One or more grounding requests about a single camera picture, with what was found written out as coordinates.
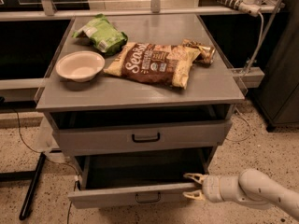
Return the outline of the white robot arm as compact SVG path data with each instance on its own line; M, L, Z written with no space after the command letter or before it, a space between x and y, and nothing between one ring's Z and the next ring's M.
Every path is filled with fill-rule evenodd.
M188 199L212 203L234 202L256 209L274 205L299 220L299 193L281 186L256 169L244 170L239 175L187 173L184 177L201 186L198 190L184 192Z

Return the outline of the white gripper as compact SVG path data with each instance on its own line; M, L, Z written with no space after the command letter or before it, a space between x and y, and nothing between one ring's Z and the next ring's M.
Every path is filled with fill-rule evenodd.
M186 173L184 178L202 184L202 190L185 191L183 195L192 200L204 201L206 198L213 203L238 202L242 197L242 190L237 176L202 175Z

